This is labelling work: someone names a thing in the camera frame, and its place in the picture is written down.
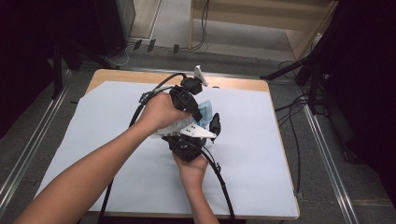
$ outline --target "person's left arm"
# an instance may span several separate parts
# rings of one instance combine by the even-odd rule
[[[169,94],[153,97],[132,127],[59,174],[15,223],[76,223],[148,136],[189,116],[174,109]]]

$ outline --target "white paper sheet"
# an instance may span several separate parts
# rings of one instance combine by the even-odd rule
[[[127,129],[143,92],[155,85],[107,81],[81,98],[46,175],[41,191],[62,170]],[[221,166],[237,216],[298,217],[290,171],[269,92],[204,88],[221,133],[206,146]],[[204,192],[217,215],[229,215],[210,166]],[[103,194],[90,211],[100,211]],[[189,202],[167,143],[148,138],[117,174],[107,211],[190,214]]]

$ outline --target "floor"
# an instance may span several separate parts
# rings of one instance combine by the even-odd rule
[[[138,50],[128,49],[126,50],[127,54],[120,52],[118,56],[111,58],[111,60],[116,63],[124,63],[128,55],[128,62],[120,67],[122,70],[146,70],[149,68],[150,70],[162,71],[192,71],[196,64],[200,64],[205,72],[229,74],[231,77],[243,76],[245,78],[258,78],[258,75],[275,72],[279,67],[290,63],[282,62],[294,60],[289,43],[285,40],[284,31],[272,29],[258,31],[257,27],[249,26],[239,27],[231,31],[230,28],[235,28],[235,26],[230,27],[229,24],[222,23],[208,23],[207,46],[203,45],[202,49],[199,50],[200,52],[181,51],[174,54],[173,46],[175,44],[179,44],[181,47],[187,46],[186,29],[188,28],[188,20],[186,20],[185,9],[188,4],[186,2],[188,1],[165,0],[161,3],[157,1],[156,3],[159,5],[154,5],[161,6],[158,11],[157,7],[152,10],[157,13],[154,25],[148,26],[149,28],[146,31],[149,32],[146,32],[145,36],[136,36],[136,39],[143,37],[156,39],[156,48],[153,52],[145,52],[147,46],[143,46]],[[173,8],[177,8],[179,13],[169,13],[169,10]],[[214,29],[228,29],[227,32],[223,33],[235,32],[233,34],[239,35],[212,36],[213,33],[210,31]],[[245,36],[246,32],[258,32],[255,34],[265,36],[265,38],[262,38],[264,41],[262,39],[261,41],[255,40],[253,35]],[[196,36],[194,40],[198,42],[200,36]],[[219,40],[226,44],[217,44]],[[260,48],[254,48],[250,45],[254,41],[257,41],[257,46],[260,46]],[[10,199],[7,209],[0,210],[1,223],[10,223],[23,207],[33,199],[40,179],[50,164],[51,155],[62,142],[64,132],[69,120],[73,117],[79,97],[84,94],[94,71],[100,68],[87,58],[84,58],[83,61],[84,65],[80,71],[69,72],[68,76],[65,76],[65,78],[70,77],[71,84],[64,93],[58,112],[50,118],[51,124],[42,136],[40,145],[35,147],[35,156],[31,158],[29,168],[24,171],[25,175],[20,179],[19,186],[14,189],[14,196]],[[307,89],[298,88],[293,84],[289,78],[293,76],[293,73],[289,73],[285,77],[269,82],[275,108],[289,104],[296,96],[301,94],[301,91],[307,91]],[[51,91],[52,86],[45,89],[34,104],[21,116],[7,136],[0,140],[2,185],[12,171],[12,164],[17,162],[25,149],[36,125],[45,114],[46,108],[52,104],[50,100]],[[284,114],[276,113],[276,115],[281,119]],[[297,180],[299,163],[302,168],[301,194],[298,195],[301,216],[296,220],[285,221],[285,223],[396,223],[395,209],[383,190],[377,174],[362,163],[350,164],[346,162],[331,121],[326,117],[317,116],[315,120],[325,136],[329,155],[336,168],[336,173],[339,174],[342,186],[345,188],[346,196],[352,204],[352,214],[356,215],[356,219],[348,219],[343,214],[340,198],[337,197],[337,188],[332,182],[329,167],[323,160],[323,153],[326,153],[326,151],[319,148],[318,139],[312,131],[312,122],[309,121],[308,115],[309,113],[304,108],[293,115],[295,131],[301,148],[300,161],[297,160],[296,145],[290,124],[286,122],[279,127],[294,183]],[[95,220],[95,216],[85,216],[81,223],[96,223]],[[280,222],[279,220],[251,219],[247,223],[275,224]]]

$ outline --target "person's right hand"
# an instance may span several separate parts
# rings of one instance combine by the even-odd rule
[[[179,158],[175,153],[172,155],[177,164],[180,180],[186,191],[202,190],[207,161],[203,156],[197,157],[195,160],[186,162]]]

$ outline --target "hand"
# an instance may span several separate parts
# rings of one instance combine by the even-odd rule
[[[186,191],[202,190],[207,161],[203,156],[197,157],[195,160],[186,162],[172,153],[177,164],[181,183]]]
[[[160,92],[148,101],[139,121],[146,122],[146,125],[156,132],[175,123],[178,119],[188,119],[190,116],[188,112],[175,109],[168,93]]]

